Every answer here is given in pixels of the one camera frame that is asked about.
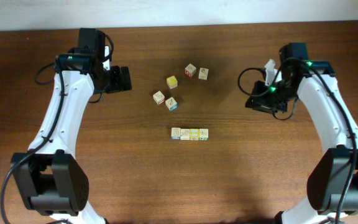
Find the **yellow block front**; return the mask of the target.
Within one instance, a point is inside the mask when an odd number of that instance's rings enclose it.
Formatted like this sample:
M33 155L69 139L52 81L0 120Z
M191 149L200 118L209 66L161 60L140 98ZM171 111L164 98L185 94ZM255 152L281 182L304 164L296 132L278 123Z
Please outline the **yellow block front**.
M200 130L199 129L190 129L190 140L198 141L200 138Z

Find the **green letter N block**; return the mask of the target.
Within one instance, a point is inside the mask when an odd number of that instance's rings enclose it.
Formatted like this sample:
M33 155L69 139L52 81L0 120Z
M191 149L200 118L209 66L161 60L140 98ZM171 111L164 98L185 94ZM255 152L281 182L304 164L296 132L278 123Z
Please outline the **green letter N block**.
M199 129L199 140L207 141L209 139L209 130L208 129Z

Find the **blue-edged leaf block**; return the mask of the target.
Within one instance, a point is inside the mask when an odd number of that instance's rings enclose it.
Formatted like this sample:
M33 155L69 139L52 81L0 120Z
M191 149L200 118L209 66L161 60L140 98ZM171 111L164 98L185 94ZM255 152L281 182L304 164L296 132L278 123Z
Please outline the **blue-edged leaf block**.
M165 100L165 105L169 109L169 111L173 111L178 107L177 101L174 99L174 97L171 97L169 99Z

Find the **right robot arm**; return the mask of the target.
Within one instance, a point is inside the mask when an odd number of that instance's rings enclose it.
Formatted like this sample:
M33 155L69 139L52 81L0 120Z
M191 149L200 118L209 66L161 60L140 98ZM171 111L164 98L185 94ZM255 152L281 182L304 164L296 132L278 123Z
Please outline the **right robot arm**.
M258 68L247 108L276 116L288 102L302 101L321 141L323 156L308 177L306 197L278 212L275 223L340 223L358 214L358 125L342 99L336 73L326 60L311 60L306 44L293 42L279 51L280 66L269 60Z

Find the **plain block far right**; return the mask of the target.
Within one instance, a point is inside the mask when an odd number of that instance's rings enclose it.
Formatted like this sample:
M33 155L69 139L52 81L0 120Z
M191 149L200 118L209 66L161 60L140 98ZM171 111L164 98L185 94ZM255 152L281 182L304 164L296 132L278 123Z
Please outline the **plain block far right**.
M209 73L208 68L200 68L198 78L200 80L207 80L208 79L208 73Z

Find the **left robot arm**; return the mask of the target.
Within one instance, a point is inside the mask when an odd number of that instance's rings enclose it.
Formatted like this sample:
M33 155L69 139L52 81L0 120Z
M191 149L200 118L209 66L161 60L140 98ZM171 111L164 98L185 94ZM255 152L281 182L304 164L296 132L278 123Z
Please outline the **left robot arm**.
M132 88L128 67L110 64L114 44L98 29L81 28L78 45L56 56L54 89L43 123L27 152L12 155L0 191L0 210L7 222L4 196L13 177L26 209L54 223L106 223L91 206L88 177L76 161L78 131L93 95Z

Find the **yellow-top block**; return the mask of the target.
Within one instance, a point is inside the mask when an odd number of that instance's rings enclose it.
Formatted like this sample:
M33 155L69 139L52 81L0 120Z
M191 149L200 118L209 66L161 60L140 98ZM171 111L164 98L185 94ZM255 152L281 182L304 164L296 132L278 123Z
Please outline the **yellow-top block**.
M177 78L174 75L168 77L167 78L167 85L168 85L169 89L176 88L178 86Z

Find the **red-edged block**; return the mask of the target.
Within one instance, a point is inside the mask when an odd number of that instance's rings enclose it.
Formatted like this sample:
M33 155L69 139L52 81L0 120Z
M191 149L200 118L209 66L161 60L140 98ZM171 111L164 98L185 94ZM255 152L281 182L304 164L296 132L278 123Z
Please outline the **red-edged block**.
M181 138L181 128L172 128L171 129L171 138L180 140L180 138Z
M158 91L153 94L153 99L156 102L156 104L161 105L162 103L165 102L165 95L161 91Z
M194 74L196 73L196 67L194 65L192 65L191 63L189 63L186 67L185 67L185 74L188 77L192 77Z

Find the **plain drawing block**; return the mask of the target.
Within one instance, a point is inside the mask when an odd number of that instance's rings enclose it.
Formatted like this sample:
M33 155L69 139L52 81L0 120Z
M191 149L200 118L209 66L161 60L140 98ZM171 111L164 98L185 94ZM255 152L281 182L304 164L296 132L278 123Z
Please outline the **plain drawing block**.
M182 128L180 130L180 139L182 141L189 141L190 140L190 129Z

